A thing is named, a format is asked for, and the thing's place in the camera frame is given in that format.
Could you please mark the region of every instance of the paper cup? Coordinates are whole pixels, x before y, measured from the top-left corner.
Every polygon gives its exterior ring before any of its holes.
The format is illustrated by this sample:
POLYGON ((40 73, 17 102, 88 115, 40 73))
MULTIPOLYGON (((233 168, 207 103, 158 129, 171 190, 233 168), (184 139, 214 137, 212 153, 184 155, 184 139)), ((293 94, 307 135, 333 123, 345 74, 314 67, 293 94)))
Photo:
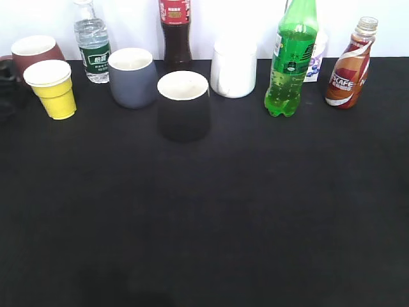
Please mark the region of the paper cup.
POLYGON ((35 63, 26 69, 23 77, 51 118, 64 120, 77 110, 72 93, 71 68, 67 62, 50 59, 35 63))

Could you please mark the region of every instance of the bottle label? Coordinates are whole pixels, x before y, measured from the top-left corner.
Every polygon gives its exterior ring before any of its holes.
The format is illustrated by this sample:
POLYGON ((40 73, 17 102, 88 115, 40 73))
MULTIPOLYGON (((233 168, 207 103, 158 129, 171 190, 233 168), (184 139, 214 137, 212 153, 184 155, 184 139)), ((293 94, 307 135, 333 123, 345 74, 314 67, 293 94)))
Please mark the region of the bottle label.
POLYGON ((332 72, 325 99, 341 109, 356 104, 366 82, 372 42, 361 42, 353 36, 332 72))
POLYGON ((313 55, 315 40, 294 40, 277 34, 274 48, 274 71, 284 74, 304 74, 313 55))
POLYGON ((91 74, 102 74, 108 71, 108 57, 111 53, 109 43, 95 49, 79 47, 79 50, 87 72, 91 74))
POLYGON ((160 19, 164 24, 188 24, 190 0, 159 0, 160 19))

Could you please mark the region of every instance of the gray mug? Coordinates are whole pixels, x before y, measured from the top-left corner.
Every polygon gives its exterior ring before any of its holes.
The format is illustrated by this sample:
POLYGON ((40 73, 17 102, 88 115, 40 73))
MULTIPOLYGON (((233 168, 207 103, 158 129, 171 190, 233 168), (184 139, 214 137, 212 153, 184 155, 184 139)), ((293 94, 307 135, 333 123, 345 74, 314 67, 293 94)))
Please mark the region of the gray mug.
POLYGON ((157 99, 158 74, 153 56, 140 48, 124 48, 108 58, 109 84, 115 101, 131 109, 157 99))

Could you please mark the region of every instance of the green label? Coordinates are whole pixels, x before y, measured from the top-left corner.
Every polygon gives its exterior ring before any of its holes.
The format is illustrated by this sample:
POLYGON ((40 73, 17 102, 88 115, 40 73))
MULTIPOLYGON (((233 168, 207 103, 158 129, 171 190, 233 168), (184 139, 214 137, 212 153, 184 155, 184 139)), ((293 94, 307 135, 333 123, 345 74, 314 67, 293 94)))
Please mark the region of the green label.
POLYGON ((111 52, 109 43, 95 49, 79 47, 85 70, 91 74, 102 74, 108 71, 108 57, 111 52))
POLYGON ((304 74, 313 55, 315 40, 294 40, 277 34, 274 48, 274 71, 304 74))

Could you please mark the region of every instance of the brown cup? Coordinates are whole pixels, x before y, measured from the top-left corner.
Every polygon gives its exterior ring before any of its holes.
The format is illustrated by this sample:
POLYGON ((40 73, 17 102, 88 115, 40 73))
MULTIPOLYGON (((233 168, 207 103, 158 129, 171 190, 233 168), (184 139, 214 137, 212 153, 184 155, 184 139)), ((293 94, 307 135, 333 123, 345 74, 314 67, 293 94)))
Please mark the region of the brown cup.
POLYGON ((23 82, 23 73, 32 64, 47 59, 65 61, 56 40, 46 35, 33 35, 17 40, 12 45, 12 54, 17 72, 23 82))

